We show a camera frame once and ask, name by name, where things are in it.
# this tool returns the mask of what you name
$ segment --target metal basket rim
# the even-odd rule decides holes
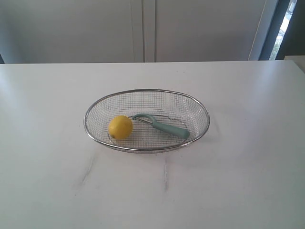
[[[112,144],[108,144],[106,142],[103,142],[103,141],[100,141],[98,139],[96,139],[95,137],[92,136],[92,134],[90,133],[88,127],[87,127],[87,117],[88,117],[88,114],[89,112],[91,111],[91,109],[97,104],[99,103],[100,101],[102,100],[105,100],[109,97],[113,97],[115,95],[119,95],[119,94],[127,94],[127,93],[133,93],[133,92],[166,92],[166,93],[172,93],[172,94],[179,94],[179,95],[183,95],[185,97],[188,97],[192,100],[194,100],[195,102],[197,102],[205,111],[205,113],[207,114],[207,127],[205,129],[205,131],[203,131],[203,133],[201,135],[199,135],[198,137],[194,138],[194,139],[191,139],[189,141],[186,141],[186,142],[183,142],[182,144],[177,144],[177,145],[172,145],[172,146],[167,146],[167,147],[155,147],[155,148],[126,148],[126,147],[122,147],[122,146],[116,146],[116,145],[112,145]],[[84,120],[83,120],[83,123],[84,123],[84,128],[85,128],[85,131],[86,133],[88,134],[88,136],[90,138],[92,138],[94,141],[102,144],[102,145],[105,145],[109,148],[113,148],[113,149],[117,149],[117,150],[126,150],[126,151],[133,151],[135,153],[139,153],[141,151],[152,151],[152,153],[155,153],[155,152],[158,152],[158,151],[163,151],[163,150],[171,150],[171,149],[175,149],[175,148],[180,148],[180,147],[183,147],[183,146],[187,146],[189,145],[190,143],[192,142],[195,142],[197,141],[198,139],[200,139],[203,135],[205,135],[205,133],[208,131],[209,127],[210,127],[210,114],[209,112],[207,111],[207,109],[205,108],[205,106],[200,102],[198,101],[197,99],[195,99],[194,97],[188,95],[188,94],[184,94],[184,93],[181,93],[181,92],[176,92],[176,91],[170,91],[170,90],[164,90],[164,89],[133,89],[133,90],[127,90],[127,91],[121,91],[121,92],[116,92],[116,93],[112,93],[112,94],[109,94],[107,96],[104,96],[102,97],[101,99],[97,100],[96,102],[94,102],[87,110],[86,112],[86,115],[84,117]]]

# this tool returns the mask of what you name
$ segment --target lemon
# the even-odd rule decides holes
[[[114,139],[127,138],[132,132],[132,121],[130,118],[120,115],[112,119],[108,125],[108,133]]]

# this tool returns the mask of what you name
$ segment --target teal peeler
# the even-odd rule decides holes
[[[161,130],[163,132],[175,135],[175,136],[180,137],[180,138],[187,139],[190,135],[190,132],[186,129],[176,127],[176,126],[172,126],[172,125],[163,124],[163,123],[158,123],[156,121],[156,119],[154,118],[154,116],[152,116],[150,114],[136,114],[132,117],[132,120],[139,120],[141,122],[150,124],[153,128],[156,128],[156,129]]]

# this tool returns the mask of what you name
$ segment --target wire mesh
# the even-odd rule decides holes
[[[132,117],[139,113],[153,115],[156,121],[190,132],[181,139],[134,120],[131,135],[123,140],[111,139],[108,124],[116,116]],[[189,95],[165,90],[132,90],[106,96],[87,111],[84,126],[88,135],[108,147],[128,152],[151,152],[173,149],[197,140],[210,124],[206,108]]]

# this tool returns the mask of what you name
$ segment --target wire mesh basket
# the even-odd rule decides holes
[[[108,134],[109,122],[125,115],[132,119],[136,114],[149,114],[156,122],[186,129],[187,138],[166,133],[149,125],[149,120],[132,121],[132,133],[123,140],[115,140]],[[138,89],[108,95],[93,103],[84,118],[87,134],[95,141],[125,152],[159,153],[186,146],[208,130],[210,116],[206,108],[195,98],[173,91]]]

